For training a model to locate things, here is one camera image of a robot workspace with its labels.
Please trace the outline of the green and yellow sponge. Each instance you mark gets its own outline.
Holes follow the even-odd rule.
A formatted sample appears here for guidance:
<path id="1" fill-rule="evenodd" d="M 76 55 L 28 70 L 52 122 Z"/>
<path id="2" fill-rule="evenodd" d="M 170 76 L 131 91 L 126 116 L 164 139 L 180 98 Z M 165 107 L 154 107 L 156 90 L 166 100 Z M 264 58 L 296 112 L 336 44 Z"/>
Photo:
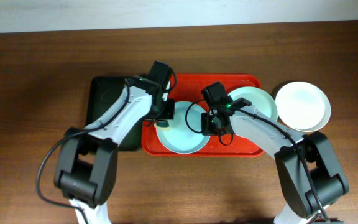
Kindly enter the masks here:
<path id="1" fill-rule="evenodd" d="M 168 121 L 157 121 L 154 123 L 154 127 L 156 129 L 161 129 L 161 130 L 170 130 L 170 125 Z"/>

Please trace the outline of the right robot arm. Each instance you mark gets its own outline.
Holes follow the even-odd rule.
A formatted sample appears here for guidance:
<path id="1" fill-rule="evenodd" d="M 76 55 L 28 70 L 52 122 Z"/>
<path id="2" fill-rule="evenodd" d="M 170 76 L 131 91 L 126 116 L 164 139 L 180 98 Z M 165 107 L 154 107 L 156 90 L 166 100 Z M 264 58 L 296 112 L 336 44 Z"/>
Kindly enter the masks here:
<path id="1" fill-rule="evenodd" d="M 331 223 L 326 209 L 348 193 L 349 183 L 328 138 L 303 134 L 262 114 L 250 101 L 203 95 L 204 135 L 243 137 L 265 151 L 277 167 L 286 201 L 272 223 Z"/>

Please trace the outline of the pale green plate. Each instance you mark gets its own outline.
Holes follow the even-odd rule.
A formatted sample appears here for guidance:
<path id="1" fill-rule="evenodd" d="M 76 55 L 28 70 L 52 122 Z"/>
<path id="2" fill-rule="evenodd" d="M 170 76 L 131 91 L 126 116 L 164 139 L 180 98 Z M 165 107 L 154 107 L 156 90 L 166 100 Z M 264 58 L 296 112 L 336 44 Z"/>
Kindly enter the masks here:
<path id="1" fill-rule="evenodd" d="M 256 87 L 240 87 L 229 93 L 233 100 L 244 98 L 250 102 L 271 120 L 278 120 L 278 110 L 274 99 L 264 90 Z"/>

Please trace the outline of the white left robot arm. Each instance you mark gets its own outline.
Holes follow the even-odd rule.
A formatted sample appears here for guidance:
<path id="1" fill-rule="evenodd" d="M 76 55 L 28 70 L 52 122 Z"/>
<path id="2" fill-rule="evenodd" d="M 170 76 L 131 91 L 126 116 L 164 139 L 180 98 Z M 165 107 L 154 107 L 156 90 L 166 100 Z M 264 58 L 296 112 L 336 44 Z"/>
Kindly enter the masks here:
<path id="1" fill-rule="evenodd" d="M 170 75 L 129 78 L 103 115 L 83 129 L 69 129 L 59 140 L 54 184 L 79 223 L 110 222 L 106 202 L 116 182 L 118 147 L 139 121 L 163 116 L 173 87 Z"/>

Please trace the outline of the light blue plate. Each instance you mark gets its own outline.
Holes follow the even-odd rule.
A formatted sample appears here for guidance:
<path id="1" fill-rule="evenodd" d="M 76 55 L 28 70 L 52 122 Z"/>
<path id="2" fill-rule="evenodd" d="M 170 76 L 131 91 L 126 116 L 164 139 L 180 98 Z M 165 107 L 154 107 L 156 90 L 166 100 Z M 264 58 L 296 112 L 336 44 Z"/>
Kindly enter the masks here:
<path id="1" fill-rule="evenodd" d="M 195 133 L 188 128 L 185 114 L 191 102 L 175 103 L 173 119 L 168 120 L 168 128 L 157 128 L 158 140 L 169 151 L 176 154 L 192 154 L 201 150 L 209 141 L 209 136 Z"/>

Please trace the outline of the white plate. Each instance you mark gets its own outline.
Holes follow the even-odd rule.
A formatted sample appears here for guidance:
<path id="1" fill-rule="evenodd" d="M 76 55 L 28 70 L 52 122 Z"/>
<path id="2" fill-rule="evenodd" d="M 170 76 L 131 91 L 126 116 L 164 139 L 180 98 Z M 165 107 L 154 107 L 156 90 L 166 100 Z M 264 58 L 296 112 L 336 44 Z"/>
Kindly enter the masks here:
<path id="1" fill-rule="evenodd" d="M 275 95 L 278 117 L 288 127 L 301 132 L 322 129 L 331 118 L 326 94 L 308 82 L 290 82 Z"/>

